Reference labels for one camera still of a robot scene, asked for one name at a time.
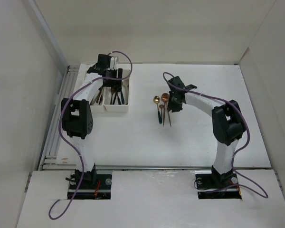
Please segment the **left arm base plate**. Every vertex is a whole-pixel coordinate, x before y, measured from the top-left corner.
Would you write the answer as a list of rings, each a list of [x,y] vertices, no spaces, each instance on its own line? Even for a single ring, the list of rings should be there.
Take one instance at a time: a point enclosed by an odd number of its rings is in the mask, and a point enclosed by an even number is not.
[[[70,200],[77,188],[79,179],[72,174],[68,181],[67,199]],[[110,200],[111,199],[112,174],[98,174],[95,183],[83,180],[74,197],[75,200]]]

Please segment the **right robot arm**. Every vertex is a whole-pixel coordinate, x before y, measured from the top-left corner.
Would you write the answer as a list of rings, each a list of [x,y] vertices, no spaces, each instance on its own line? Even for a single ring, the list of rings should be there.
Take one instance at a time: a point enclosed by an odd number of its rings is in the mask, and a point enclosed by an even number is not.
[[[187,104],[211,117],[212,131],[218,145],[216,158],[211,167],[210,181],[214,186],[222,187],[233,174],[232,158],[238,141],[246,131],[238,103],[194,92],[193,89],[197,87],[185,86],[179,76],[172,77],[167,84],[170,89],[168,111],[179,112],[182,105]]]

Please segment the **gold fork teal handle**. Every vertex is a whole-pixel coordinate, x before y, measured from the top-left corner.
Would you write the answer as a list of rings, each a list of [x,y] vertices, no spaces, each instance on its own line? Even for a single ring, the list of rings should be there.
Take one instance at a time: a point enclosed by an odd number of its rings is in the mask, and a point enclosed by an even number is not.
[[[102,90],[101,90],[101,93],[100,93],[100,97],[99,97],[99,101],[98,101],[99,105],[101,105],[103,103],[104,90],[105,90],[105,88],[102,87]]]

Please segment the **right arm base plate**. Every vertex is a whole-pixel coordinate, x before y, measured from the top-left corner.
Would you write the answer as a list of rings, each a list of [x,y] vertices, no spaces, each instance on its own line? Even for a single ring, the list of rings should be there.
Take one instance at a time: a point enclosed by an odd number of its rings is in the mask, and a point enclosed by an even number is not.
[[[236,174],[232,174],[222,182],[216,182],[211,173],[196,173],[195,178],[194,185],[198,190],[198,199],[242,199]]]

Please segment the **silver fork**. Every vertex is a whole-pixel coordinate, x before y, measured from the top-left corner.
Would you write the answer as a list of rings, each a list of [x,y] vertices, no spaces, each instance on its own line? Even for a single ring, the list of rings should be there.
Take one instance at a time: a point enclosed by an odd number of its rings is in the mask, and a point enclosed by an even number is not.
[[[92,99],[90,105],[94,105],[95,103],[98,103],[101,90],[102,90],[101,88],[98,89],[98,92],[97,92],[97,94],[93,97],[93,99]]]

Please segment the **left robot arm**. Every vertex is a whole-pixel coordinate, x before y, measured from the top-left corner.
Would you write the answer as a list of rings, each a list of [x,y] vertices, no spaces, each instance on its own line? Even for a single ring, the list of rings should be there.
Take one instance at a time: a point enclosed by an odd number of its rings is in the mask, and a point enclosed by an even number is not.
[[[73,179],[88,189],[97,182],[95,161],[86,139],[94,126],[90,102],[99,88],[121,83],[123,70],[117,64],[118,57],[113,56],[113,52],[99,54],[97,62],[89,67],[79,88],[61,101],[58,131],[63,141],[78,155]]]

